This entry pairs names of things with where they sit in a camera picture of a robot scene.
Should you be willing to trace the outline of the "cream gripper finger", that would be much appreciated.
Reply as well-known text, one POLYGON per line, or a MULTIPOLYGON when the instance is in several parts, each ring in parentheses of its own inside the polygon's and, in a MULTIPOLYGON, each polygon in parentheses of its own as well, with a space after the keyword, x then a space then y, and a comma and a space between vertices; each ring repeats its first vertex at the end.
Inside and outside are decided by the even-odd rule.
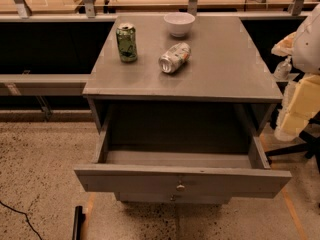
POLYGON ((291 55, 293 52, 293 41, 295 38, 296 33, 290 33, 285 38, 283 38, 281 41, 276 43, 272 49, 271 53, 277 56, 285 57, 288 55, 291 55))
POLYGON ((319 111, 320 76, 306 74, 298 82, 290 81, 277 117, 275 137, 280 141, 292 141, 319 111))

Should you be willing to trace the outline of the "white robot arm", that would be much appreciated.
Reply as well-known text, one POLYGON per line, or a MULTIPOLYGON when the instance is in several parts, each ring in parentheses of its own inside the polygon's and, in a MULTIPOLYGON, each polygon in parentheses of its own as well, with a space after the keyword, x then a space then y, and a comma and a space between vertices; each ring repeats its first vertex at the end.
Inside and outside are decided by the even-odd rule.
POLYGON ((293 66, 304 72, 298 82, 286 86, 276 120, 275 137, 292 141, 320 111, 320 4, 295 32, 275 44, 271 53, 290 56, 293 66))

